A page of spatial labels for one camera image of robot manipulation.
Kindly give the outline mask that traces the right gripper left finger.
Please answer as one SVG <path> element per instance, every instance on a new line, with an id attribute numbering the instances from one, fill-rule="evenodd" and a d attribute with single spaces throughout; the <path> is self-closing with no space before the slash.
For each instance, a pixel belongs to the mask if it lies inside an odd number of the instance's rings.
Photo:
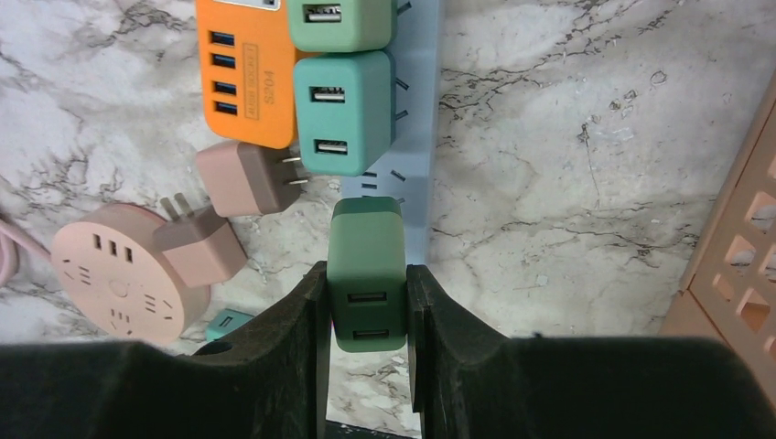
<path id="1" fill-rule="evenodd" d="M 1 349 L 4 438 L 321 438 L 330 318 L 326 265 L 192 355 L 142 342 Z"/>

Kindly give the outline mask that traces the green plug adapter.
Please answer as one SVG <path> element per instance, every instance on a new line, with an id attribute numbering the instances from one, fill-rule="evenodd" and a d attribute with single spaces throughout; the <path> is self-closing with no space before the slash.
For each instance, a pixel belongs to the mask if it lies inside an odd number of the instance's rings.
<path id="1" fill-rule="evenodd" d="M 394 0 L 296 0 L 286 3 L 290 37 L 306 52 L 354 53 L 386 48 L 397 33 Z"/>
<path id="2" fill-rule="evenodd" d="M 404 222 L 392 197 L 344 198 L 330 222 L 327 283 L 338 346 L 393 351 L 406 343 Z"/>

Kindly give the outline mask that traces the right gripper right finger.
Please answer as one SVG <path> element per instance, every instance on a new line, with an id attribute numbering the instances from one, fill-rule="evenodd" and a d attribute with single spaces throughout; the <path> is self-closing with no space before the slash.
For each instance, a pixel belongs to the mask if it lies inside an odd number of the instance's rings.
<path id="1" fill-rule="evenodd" d="M 702 337 L 506 337 L 424 265 L 406 271 L 412 405 L 425 438 L 772 438 L 730 348 Z"/>

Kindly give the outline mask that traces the pink plug adapter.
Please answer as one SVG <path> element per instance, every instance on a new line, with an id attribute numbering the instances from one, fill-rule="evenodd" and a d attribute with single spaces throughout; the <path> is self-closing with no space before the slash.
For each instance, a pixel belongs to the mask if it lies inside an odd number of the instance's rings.
<path id="1" fill-rule="evenodd" d="M 246 265 L 247 255 L 231 223 L 212 205 L 194 210 L 181 193 L 159 203 L 170 221 L 154 230 L 154 245 L 186 286 L 223 283 Z"/>
<path id="2" fill-rule="evenodd" d="M 197 152 L 195 163 L 215 211 L 222 217 L 280 213 L 295 203 L 306 177 L 297 173 L 298 156 L 227 140 Z"/>

